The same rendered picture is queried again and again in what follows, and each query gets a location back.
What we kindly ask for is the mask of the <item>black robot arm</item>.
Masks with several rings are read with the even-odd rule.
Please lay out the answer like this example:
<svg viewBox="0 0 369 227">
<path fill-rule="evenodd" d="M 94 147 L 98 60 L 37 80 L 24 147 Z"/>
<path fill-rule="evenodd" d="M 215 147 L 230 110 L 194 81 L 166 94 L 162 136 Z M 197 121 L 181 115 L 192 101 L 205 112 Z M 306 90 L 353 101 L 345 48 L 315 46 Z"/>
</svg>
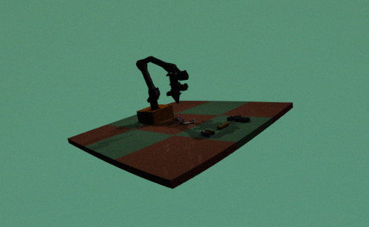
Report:
<svg viewBox="0 0 369 227">
<path fill-rule="evenodd" d="M 148 99 L 147 102 L 150 103 L 151 109 L 150 110 L 157 110 L 158 107 L 158 99 L 160 97 L 160 90 L 159 88 L 155 87 L 150 74 L 148 73 L 148 62 L 152 62 L 155 65 L 159 65 L 162 67 L 165 71 L 169 72 L 166 76 L 169 76 L 169 82 L 176 82 L 176 81 L 184 81 L 188 80 L 188 73 L 186 70 L 180 71 L 175 64 L 164 62 L 160 59 L 157 59 L 153 56 L 149 56 L 148 58 L 138 60 L 136 65 L 138 69 L 142 72 L 142 75 L 144 77 L 144 80 L 149 88 L 148 90 Z M 184 85 L 181 85 L 181 83 L 177 84 L 177 89 L 187 90 L 188 85 L 185 83 Z"/>
</svg>

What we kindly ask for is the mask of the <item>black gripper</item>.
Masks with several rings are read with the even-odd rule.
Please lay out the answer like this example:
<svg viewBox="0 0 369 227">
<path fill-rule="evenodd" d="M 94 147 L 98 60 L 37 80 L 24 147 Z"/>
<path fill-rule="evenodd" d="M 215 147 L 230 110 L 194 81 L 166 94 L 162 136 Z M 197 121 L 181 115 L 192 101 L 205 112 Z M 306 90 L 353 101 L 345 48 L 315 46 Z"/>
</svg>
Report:
<svg viewBox="0 0 369 227">
<path fill-rule="evenodd" d="M 171 89 L 170 89 L 170 91 L 167 91 L 166 92 L 166 95 L 167 96 L 172 96 L 173 97 L 173 99 L 176 101 L 176 103 L 178 104 L 179 103 L 179 97 L 180 97 L 180 92 L 179 91 L 184 91 L 184 90 L 182 90 L 182 89 L 177 89 L 177 84 L 179 84 L 179 82 L 178 81 L 176 81 L 176 82 L 171 82 L 170 84 L 169 84 L 169 86 L 171 86 Z"/>
</svg>

